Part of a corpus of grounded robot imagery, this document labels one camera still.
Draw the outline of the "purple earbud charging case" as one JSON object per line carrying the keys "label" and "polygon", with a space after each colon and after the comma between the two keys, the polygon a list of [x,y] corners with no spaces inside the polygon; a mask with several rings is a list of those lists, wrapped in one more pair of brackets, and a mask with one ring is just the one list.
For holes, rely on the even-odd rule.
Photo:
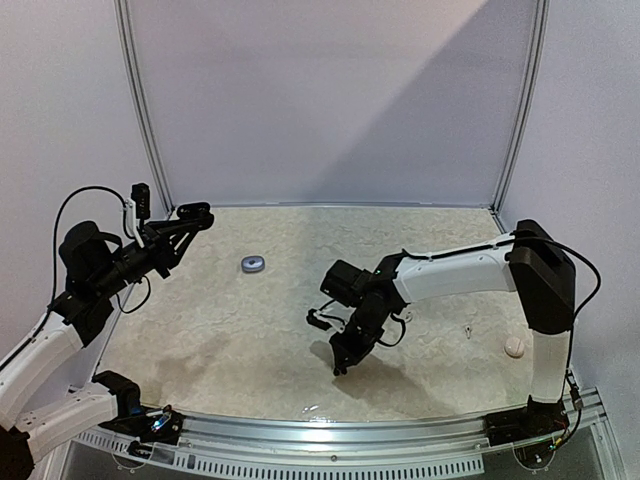
{"label": "purple earbud charging case", "polygon": [[241,260],[241,270],[243,273],[258,273],[265,269],[266,262],[262,256],[246,256]]}

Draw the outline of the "black oval charging case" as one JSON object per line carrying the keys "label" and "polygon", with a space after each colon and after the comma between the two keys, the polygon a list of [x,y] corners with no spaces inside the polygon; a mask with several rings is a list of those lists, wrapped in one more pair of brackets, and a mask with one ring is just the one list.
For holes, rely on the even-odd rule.
{"label": "black oval charging case", "polygon": [[177,207],[176,216],[181,225],[186,225],[197,231],[208,230],[215,221],[211,206],[207,202],[182,204]]}

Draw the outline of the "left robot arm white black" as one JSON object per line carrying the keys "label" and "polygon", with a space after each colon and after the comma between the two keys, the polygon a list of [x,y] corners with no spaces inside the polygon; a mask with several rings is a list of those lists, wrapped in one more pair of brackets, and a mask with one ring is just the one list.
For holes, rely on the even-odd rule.
{"label": "left robot arm white black", "polygon": [[65,288],[1,365],[2,478],[28,478],[49,452],[97,425],[141,442],[177,443],[183,415],[171,407],[143,406],[139,386],[110,370],[64,399],[38,409],[27,405],[60,366],[97,339],[114,311],[114,297],[151,271],[168,277],[195,236],[213,223],[210,212],[152,221],[128,245],[93,221],[66,234],[59,248]]}

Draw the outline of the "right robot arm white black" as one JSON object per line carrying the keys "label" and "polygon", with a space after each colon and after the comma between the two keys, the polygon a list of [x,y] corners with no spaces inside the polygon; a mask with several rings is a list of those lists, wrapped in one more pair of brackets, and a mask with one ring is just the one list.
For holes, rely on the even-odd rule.
{"label": "right robot arm white black", "polygon": [[409,305],[436,297],[481,292],[518,295],[533,333],[531,403],[517,427],[537,436],[556,417],[575,321],[576,268],[534,220],[491,241],[428,254],[384,257],[373,271],[344,260],[326,272],[320,290],[351,309],[346,326],[329,340],[335,375],[346,374],[380,343],[384,323]]}

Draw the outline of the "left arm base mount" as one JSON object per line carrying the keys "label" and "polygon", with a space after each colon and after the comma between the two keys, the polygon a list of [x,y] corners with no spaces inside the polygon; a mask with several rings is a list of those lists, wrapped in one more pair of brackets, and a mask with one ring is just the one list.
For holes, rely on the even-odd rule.
{"label": "left arm base mount", "polygon": [[140,443],[179,443],[186,416],[171,405],[162,409],[141,406],[138,413],[100,423],[103,429],[136,438]]}

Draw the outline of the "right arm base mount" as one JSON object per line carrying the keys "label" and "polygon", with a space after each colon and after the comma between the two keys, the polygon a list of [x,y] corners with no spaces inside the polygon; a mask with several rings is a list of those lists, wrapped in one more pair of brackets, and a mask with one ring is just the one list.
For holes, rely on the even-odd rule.
{"label": "right arm base mount", "polygon": [[550,435],[564,430],[568,424],[562,400],[541,403],[531,397],[523,407],[498,411],[483,417],[484,432],[491,446]]}

